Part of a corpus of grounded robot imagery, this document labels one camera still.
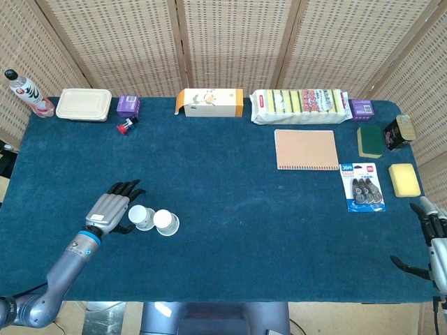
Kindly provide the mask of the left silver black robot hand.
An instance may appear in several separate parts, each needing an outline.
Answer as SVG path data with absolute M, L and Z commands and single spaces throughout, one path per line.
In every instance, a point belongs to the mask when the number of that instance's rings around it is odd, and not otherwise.
M 139 195 L 146 193 L 143 189 L 135 189 L 139 179 L 113 184 L 96 201 L 86 215 L 84 230 L 91 232 L 98 238 L 110 233 L 127 235 L 135 229 L 135 224 L 122 226 L 122 217 L 129 205 Z

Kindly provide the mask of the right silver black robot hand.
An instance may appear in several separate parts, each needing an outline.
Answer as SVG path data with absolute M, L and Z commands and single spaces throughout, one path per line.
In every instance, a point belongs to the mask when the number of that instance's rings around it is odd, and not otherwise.
M 429 269 L 421 269 L 391 255 L 393 264 L 400 270 L 433 282 L 442 296 L 447 296 L 447 210 L 439 208 L 427 197 L 420 197 L 420 204 L 411 203 L 410 208 L 418 216 L 425 244 L 428 248 Z

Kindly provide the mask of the white paper cup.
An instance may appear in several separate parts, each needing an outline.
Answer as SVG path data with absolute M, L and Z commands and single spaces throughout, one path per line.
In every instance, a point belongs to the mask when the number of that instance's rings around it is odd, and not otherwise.
M 148 231 L 154 227 L 154 215 L 153 209 L 140 204 L 132 206 L 128 212 L 130 222 L 140 231 Z
M 174 235 L 179 229 L 178 217 L 166 209 L 156 211 L 153 222 L 158 233 L 165 237 Z

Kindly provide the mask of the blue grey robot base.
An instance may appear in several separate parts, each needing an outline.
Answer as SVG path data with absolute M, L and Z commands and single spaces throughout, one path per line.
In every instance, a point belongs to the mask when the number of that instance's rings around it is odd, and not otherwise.
M 140 335 L 291 335 L 288 303 L 146 301 Z

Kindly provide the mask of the yellow sponge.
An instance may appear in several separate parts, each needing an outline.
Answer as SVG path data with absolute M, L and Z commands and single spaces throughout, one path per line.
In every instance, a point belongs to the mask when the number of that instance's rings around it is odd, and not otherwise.
M 395 196 L 411 198 L 421 195 L 416 171 L 410 163 L 395 163 L 388 168 Z

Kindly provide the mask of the small red black stamp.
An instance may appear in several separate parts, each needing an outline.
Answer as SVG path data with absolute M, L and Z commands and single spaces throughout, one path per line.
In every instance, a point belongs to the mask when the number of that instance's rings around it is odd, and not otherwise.
M 125 122 L 118 125 L 117 129 L 122 135 L 126 135 L 131 129 L 135 128 L 135 125 L 139 122 L 136 116 L 126 118 Z

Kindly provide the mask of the blue correction tape pack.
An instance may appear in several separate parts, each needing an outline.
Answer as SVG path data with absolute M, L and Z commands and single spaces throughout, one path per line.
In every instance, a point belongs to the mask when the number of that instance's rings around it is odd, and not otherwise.
M 339 171 L 348 212 L 384 212 L 383 192 L 374 163 L 342 163 Z

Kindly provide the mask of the silver metal table leg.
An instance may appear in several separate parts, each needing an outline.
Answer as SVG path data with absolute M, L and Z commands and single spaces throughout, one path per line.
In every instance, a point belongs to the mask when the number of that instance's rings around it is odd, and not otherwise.
M 126 303 L 123 301 L 89 301 L 82 335 L 121 335 Z

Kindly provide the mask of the small purple box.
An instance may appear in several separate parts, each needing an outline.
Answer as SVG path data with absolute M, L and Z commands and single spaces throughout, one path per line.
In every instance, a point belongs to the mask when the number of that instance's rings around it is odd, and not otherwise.
M 120 117 L 138 117 L 140 111 L 140 97 L 121 95 L 117 104 L 117 114 Z
M 374 116 L 370 100 L 351 99 L 349 105 L 353 116 L 352 121 L 367 121 Z

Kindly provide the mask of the beige lidded food container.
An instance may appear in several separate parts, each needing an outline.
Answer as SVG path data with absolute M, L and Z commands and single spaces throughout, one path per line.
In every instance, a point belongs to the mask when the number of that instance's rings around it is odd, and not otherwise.
M 56 115 L 72 121 L 106 121 L 112 100 L 107 89 L 64 89 L 56 106 Z

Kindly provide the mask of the black equipment beside table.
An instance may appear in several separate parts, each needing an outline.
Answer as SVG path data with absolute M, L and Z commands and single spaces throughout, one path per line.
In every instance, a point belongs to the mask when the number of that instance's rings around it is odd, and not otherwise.
M 11 178 L 16 159 L 17 150 L 10 144 L 0 140 L 0 177 Z

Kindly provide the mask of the blue table cloth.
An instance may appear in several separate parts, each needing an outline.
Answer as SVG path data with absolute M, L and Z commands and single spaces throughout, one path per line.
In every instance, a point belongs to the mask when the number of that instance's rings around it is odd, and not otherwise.
M 429 281 L 400 271 L 429 253 L 410 199 L 388 173 L 414 163 L 411 147 L 375 160 L 385 211 L 351 213 L 337 171 L 278 170 L 274 126 L 185 117 L 174 98 L 144 98 L 128 135 L 104 122 L 30 119 L 0 207 L 0 295 L 45 280 L 117 182 L 138 180 L 137 203 L 180 220 L 109 234 L 70 300 L 425 302 Z

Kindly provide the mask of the black gold tin can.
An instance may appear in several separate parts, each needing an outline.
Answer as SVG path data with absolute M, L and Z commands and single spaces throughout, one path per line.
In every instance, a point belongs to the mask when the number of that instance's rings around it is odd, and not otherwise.
M 416 139 L 416 130 L 409 115 L 399 114 L 383 130 L 385 143 L 390 151 L 401 149 Z

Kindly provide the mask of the green scouring sponge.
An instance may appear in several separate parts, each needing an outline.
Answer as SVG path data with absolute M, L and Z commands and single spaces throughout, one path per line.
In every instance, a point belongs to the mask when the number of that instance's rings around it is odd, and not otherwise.
M 383 155 L 383 135 L 378 126 L 361 126 L 357 130 L 358 154 L 364 158 Z

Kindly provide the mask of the clear plastic drink bottle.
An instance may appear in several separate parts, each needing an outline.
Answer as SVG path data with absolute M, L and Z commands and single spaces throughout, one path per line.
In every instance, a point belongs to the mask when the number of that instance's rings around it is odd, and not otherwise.
M 54 116 L 54 105 L 28 77 L 19 76 L 15 70 L 4 71 L 10 90 L 40 118 Z

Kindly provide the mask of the white orange floral carton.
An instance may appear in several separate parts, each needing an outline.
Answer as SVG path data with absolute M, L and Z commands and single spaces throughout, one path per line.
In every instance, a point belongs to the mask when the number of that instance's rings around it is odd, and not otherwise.
M 186 117 L 242 117 L 243 89 L 181 90 L 176 98 L 175 115 L 181 111 Z

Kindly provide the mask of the bamboo screen panel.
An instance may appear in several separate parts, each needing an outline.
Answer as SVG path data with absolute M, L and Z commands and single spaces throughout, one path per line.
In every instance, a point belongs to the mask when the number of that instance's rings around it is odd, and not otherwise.
M 91 88 L 170 97 L 188 87 L 184 0 L 35 0 Z
M 31 78 L 45 96 L 90 86 L 36 0 L 0 0 L 0 140 L 15 148 L 32 111 L 10 90 L 7 69 Z
M 359 98 L 435 0 L 299 0 L 279 89 L 342 89 Z
M 276 87 L 303 0 L 175 2 L 189 87 Z
M 447 209 L 447 0 L 429 0 L 364 92 L 412 118 L 411 143 L 425 195 Z

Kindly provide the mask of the tan spiral notebook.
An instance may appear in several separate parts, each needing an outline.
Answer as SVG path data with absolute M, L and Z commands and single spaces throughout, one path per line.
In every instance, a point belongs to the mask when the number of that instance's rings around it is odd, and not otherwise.
M 339 169 L 333 131 L 276 129 L 274 142 L 278 170 Z

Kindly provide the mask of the pack of yellow sponges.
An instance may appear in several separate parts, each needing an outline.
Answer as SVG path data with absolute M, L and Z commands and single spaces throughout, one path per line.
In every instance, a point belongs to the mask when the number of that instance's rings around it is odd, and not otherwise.
M 250 95 L 258 125 L 340 124 L 353 118 L 348 93 L 339 89 L 257 89 Z

